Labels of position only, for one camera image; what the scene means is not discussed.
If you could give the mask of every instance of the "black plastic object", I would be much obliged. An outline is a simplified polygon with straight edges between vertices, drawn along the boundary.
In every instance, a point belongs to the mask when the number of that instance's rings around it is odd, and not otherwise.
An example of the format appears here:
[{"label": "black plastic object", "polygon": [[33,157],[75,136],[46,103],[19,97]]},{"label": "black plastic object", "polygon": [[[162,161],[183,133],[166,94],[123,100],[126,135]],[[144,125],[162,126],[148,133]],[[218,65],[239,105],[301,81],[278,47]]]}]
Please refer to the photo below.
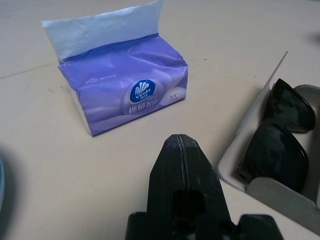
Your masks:
[{"label": "black plastic object", "polygon": [[263,119],[281,118],[292,132],[315,128],[316,115],[307,101],[282,79],[273,85]]},{"label": "black plastic object", "polygon": [[308,156],[286,127],[272,120],[257,129],[237,169],[247,180],[268,177],[300,192],[306,181]]},{"label": "black plastic object", "polygon": [[146,212],[128,219],[126,240],[283,240],[271,216],[231,222],[216,172],[197,142],[172,135],[150,174]]}]

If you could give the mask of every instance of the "purple plastic wrapper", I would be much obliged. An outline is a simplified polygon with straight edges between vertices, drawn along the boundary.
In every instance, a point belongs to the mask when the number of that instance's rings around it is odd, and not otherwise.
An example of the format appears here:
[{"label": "purple plastic wrapper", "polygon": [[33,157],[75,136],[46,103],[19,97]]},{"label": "purple plastic wrapper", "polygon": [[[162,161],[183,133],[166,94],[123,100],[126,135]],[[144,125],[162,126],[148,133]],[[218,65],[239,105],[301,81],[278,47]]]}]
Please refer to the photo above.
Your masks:
[{"label": "purple plastic wrapper", "polygon": [[42,21],[93,136],[186,97],[188,65],[158,34],[163,2]]},{"label": "purple plastic wrapper", "polygon": [[61,62],[93,136],[186,97],[188,65],[158,34]]}]

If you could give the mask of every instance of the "sunglasses lens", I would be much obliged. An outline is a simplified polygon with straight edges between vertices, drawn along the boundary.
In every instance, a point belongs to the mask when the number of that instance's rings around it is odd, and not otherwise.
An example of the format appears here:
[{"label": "sunglasses lens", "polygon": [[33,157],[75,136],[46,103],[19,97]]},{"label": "sunglasses lens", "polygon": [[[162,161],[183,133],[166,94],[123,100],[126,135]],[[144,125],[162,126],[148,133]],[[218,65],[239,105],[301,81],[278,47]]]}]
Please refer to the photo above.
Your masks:
[{"label": "sunglasses lens", "polygon": [[288,130],[262,124],[237,171],[248,180],[268,177],[300,192],[308,172],[308,157]]},{"label": "sunglasses lens", "polygon": [[265,113],[270,117],[277,115],[285,119],[285,126],[293,132],[310,131],[316,124],[311,106],[281,79],[273,86]]}]

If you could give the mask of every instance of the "sunglasses frame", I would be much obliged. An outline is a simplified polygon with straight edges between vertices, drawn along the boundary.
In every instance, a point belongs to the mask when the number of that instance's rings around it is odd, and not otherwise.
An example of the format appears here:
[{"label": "sunglasses frame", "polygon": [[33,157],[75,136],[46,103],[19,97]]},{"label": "sunglasses frame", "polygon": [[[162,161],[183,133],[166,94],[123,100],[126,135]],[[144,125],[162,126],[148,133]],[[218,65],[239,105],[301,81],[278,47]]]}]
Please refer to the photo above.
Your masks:
[{"label": "sunglasses frame", "polygon": [[295,136],[283,125],[283,123],[277,122],[277,120],[274,120],[274,119],[264,120],[262,122],[262,124],[259,126],[259,128],[255,131],[255,133],[254,133],[252,139],[250,140],[250,143],[245,151],[245,155],[242,158],[242,160],[241,160],[240,164],[238,165],[238,168],[236,169],[235,172],[243,180],[246,180],[248,182],[250,182],[254,178],[258,178],[258,177],[272,178],[272,179],[278,181],[279,183],[281,182],[277,179],[276,174],[274,174],[273,176],[271,176],[270,174],[264,174],[263,171],[261,171],[257,167],[255,167],[255,166],[251,167],[251,165],[254,164],[254,162],[251,162],[248,160],[246,161],[246,159],[248,159],[247,155],[249,154],[249,150],[253,148],[253,144],[255,144],[255,142],[257,142],[257,139],[264,137],[266,129],[268,127],[276,128],[281,133],[283,133],[284,135],[289,137],[290,140],[292,141],[292,143],[297,147],[297,150],[299,151],[299,153],[303,156],[303,159],[305,160],[307,171],[304,173],[304,176],[303,176],[304,182],[300,186],[295,187],[293,189],[296,192],[300,192],[304,186],[305,179],[308,174],[308,168],[309,168],[308,155],[307,155],[306,151],[304,150],[304,148],[301,146],[301,144],[298,142],[298,140],[295,138]]},{"label": "sunglasses frame", "polygon": [[308,110],[308,116],[313,119],[312,124],[310,126],[299,126],[295,129],[287,127],[287,129],[290,130],[290,132],[293,133],[307,133],[311,130],[313,130],[316,126],[316,114],[313,110],[313,108],[310,106],[310,104],[294,89],[292,88],[288,83],[283,81],[281,78],[277,80],[277,82],[273,85],[271,92],[269,94],[266,107],[263,114],[263,120],[266,119],[282,119],[284,122],[286,122],[285,114],[281,114],[278,110],[278,108],[275,106],[275,95],[277,94],[276,91],[283,91],[283,90],[289,90],[292,94],[294,94],[307,108]]}]

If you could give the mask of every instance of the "sunglasses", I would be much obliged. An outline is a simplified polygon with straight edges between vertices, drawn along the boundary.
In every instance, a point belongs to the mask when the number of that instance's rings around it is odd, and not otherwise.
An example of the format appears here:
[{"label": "sunglasses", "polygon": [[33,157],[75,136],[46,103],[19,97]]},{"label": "sunglasses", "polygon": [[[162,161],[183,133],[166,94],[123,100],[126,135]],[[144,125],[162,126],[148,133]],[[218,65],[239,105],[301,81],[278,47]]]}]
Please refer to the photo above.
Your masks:
[{"label": "sunglasses", "polygon": [[279,79],[272,87],[262,123],[254,133],[236,173],[246,181],[258,177],[272,178],[301,192],[309,160],[292,133],[306,133],[315,125],[316,115],[309,103]]}]

